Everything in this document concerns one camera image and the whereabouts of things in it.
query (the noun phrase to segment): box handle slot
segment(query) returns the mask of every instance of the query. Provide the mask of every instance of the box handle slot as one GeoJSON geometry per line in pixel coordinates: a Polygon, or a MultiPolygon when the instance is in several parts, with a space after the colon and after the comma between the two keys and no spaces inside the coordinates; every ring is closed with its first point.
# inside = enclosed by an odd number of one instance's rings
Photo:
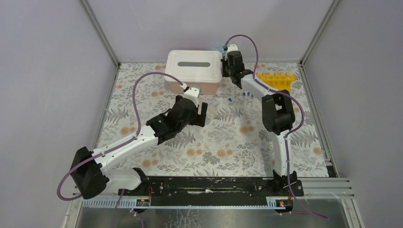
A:
{"type": "Polygon", "coordinates": [[[209,62],[178,62],[180,67],[209,67],[209,62]]]}

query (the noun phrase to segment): yellow test tube rack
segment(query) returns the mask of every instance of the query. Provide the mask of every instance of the yellow test tube rack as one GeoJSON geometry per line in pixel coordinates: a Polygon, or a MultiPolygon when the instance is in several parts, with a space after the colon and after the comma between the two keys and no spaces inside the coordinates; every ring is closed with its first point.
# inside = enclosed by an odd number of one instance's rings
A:
{"type": "Polygon", "coordinates": [[[267,85],[276,88],[278,90],[286,89],[291,91],[291,83],[295,81],[294,75],[289,75],[285,73],[284,75],[279,73],[274,74],[256,74],[264,83],[267,85]]]}

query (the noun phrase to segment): gray wall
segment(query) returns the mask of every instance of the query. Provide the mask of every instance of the gray wall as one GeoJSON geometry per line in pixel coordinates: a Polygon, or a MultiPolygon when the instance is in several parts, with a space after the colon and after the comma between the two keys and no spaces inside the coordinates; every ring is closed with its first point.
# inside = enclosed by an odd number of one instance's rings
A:
{"type": "Polygon", "coordinates": [[[0,227],[60,226],[56,187],[91,147],[113,76],[77,0],[1,1],[0,227]]]}
{"type": "Polygon", "coordinates": [[[401,227],[403,1],[341,1],[306,64],[366,227],[401,227]]]}
{"type": "MultiPolygon", "coordinates": [[[[250,35],[261,59],[300,59],[332,0],[89,0],[121,61],[166,61],[173,49],[221,47],[250,35]]],[[[249,40],[242,55],[256,59],[249,40]]]]}

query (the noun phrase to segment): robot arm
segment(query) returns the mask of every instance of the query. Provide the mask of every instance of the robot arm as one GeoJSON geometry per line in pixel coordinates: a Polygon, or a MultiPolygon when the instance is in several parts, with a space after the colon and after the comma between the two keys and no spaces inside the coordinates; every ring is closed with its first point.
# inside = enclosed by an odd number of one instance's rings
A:
{"type": "MultiPolygon", "coordinates": [[[[279,188],[288,186],[287,183],[287,154],[285,135],[292,129],[295,122],[295,114],[291,99],[271,91],[277,89],[267,86],[270,90],[261,85],[264,83],[254,78],[251,70],[245,69],[242,54],[234,44],[224,47],[227,51],[222,61],[222,75],[230,77],[233,84],[240,89],[253,94],[262,103],[262,121],[273,141],[275,165],[273,170],[274,179],[278,182],[279,188]]],[[[281,92],[289,95],[287,90],[281,92]]],[[[297,173],[293,166],[290,166],[291,184],[297,181],[297,173]]]]}
{"type": "Polygon", "coordinates": [[[183,96],[176,97],[172,109],[151,118],[141,127],[137,138],[133,133],[110,145],[94,149],[92,152],[86,147],[79,149],[71,165],[72,168],[90,158],[92,154],[102,154],[71,174],[83,198],[90,199],[105,190],[137,188],[145,178],[140,169],[114,170],[113,168],[133,154],[175,137],[188,124],[203,127],[207,104],[202,103],[201,114],[198,114],[199,93],[198,88],[187,87],[183,96]]]}

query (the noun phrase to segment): table surface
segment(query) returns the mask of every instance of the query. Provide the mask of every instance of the table surface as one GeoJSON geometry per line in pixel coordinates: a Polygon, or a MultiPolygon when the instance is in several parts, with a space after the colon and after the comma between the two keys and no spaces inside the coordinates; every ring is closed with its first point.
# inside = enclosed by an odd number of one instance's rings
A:
{"type": "MultiPolygon", "coordinates": [[[[254,64],[245,64],[253,69],[254,64]]],[[[137,78],[151,71],[163,72],[164,63],[126,63],[121,65],[98,147],[113,143],[135,132],[138,123],[133,108],[132,91],[137,78]]],[[[290,135],[293,165],[299,176],[328,177],[320,148],[314,117],[306,98],[296,63],[259,63],[258,73],[275,71],[296,76],[290,94],[303,106],[305,124],[290,135]]],[[[223,78],[215,95],[201,95],[209,104],[206,125],[187,126],[175,138],[155,148],[141,151],[117,165],[117,169],[140,167],[146,175],[172,176],[267,176],[275,164],[273,145],[262,124],[261,104],[244,99],[242,90],[229,78],[223,78]]],[[[164,78],[148,76],[136,91],[136,102],[142,124],[165,112],[175,102],[164,78]]],[[[301,110],[295,105],[297,126],[301,110]]]]}

